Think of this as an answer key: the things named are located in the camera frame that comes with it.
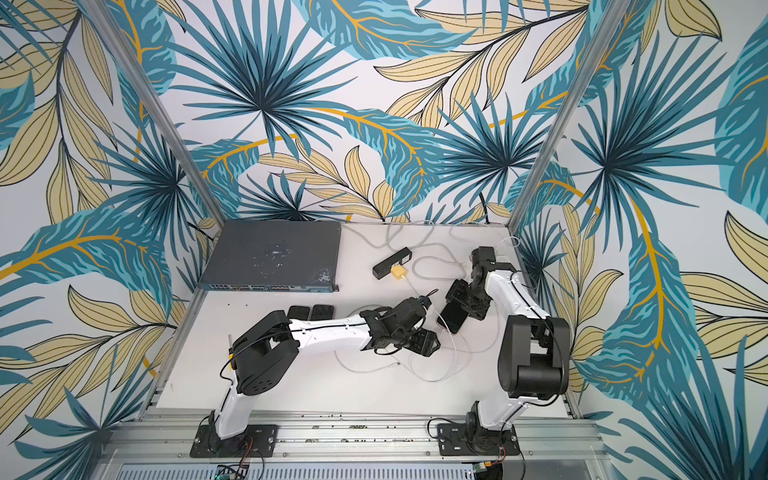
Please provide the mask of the black smartphone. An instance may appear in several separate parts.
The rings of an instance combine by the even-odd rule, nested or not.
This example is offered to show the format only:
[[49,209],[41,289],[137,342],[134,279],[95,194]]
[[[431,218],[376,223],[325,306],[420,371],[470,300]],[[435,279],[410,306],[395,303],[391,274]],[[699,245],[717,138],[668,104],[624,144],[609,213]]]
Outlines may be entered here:
[[311,314],[311,308],[309,306],[290,306],[287,311],[287,318],[289,320],[307,321]]

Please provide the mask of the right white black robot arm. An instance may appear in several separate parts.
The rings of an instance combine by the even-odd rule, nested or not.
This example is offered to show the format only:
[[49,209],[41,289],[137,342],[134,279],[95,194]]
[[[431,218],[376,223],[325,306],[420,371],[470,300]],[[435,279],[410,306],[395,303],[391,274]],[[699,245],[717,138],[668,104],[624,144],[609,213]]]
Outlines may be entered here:
[[483,320],[492,306],[497,308],[499,387],[474,402],[464,422],[437,426],[444,456],[516,452],[513,422],[527,408],[564,394],[569,384],[568,322],[540,307],[524,287],[521,272],[498,260],[494,248],[476,248],[471,263],[471,279],[454,281],[438,323],[455,334],[466,319]]

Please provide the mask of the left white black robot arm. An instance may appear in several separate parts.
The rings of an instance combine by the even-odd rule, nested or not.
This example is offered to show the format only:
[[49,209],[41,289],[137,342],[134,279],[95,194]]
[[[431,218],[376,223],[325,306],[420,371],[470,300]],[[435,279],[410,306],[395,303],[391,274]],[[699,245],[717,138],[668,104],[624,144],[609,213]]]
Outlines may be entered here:
[[254,399],[273,389],[297,357],[338,350],[395,353],[405,349],[430,357],[441,347],[437,334],[423,327],[431,301],[409,297],[394,307],[362,310],[340,319],[291,319],[275,310],[237,338],[220,377],[229,388],[220,405],[198,429],[198,445],[223,457],[246,442]]

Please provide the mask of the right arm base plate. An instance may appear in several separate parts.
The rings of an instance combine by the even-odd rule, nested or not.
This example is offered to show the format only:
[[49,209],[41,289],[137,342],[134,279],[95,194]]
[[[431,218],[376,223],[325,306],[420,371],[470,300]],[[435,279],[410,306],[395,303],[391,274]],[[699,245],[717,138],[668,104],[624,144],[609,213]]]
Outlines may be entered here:
[[464,423],[441,422],[435,426],[439,452],[444,457],[518,456],[520,447],[514,429],[492,431]]

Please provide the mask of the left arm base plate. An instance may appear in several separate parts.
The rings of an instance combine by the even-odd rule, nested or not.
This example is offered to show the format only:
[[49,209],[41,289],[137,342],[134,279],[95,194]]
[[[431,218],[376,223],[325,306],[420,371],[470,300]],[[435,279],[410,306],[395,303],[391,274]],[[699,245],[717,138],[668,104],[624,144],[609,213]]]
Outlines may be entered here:
[[191,458],[271,458],[277,441],[277,425],[248,425],[243,433],[220,439],[211,425],[201,425],[193,439]]

